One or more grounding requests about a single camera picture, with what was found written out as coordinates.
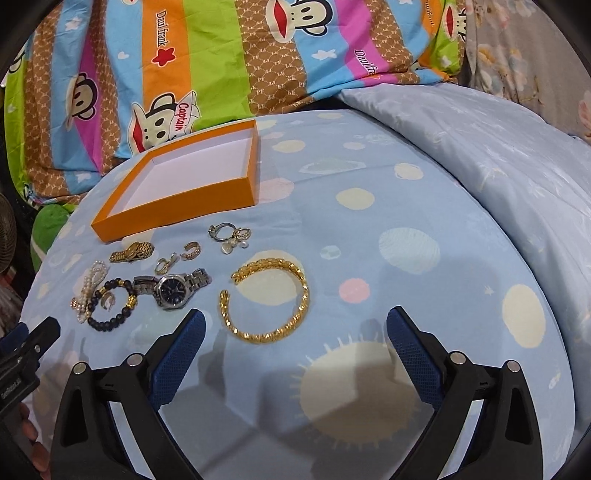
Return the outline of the left hand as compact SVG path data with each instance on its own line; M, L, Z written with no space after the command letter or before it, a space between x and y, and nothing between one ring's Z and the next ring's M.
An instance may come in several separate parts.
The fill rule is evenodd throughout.
M50 480L50 454L45 446L38 441L38 431L29 420L30 410L24 404L19 404L20 429L30 444L30 460L43 480Z

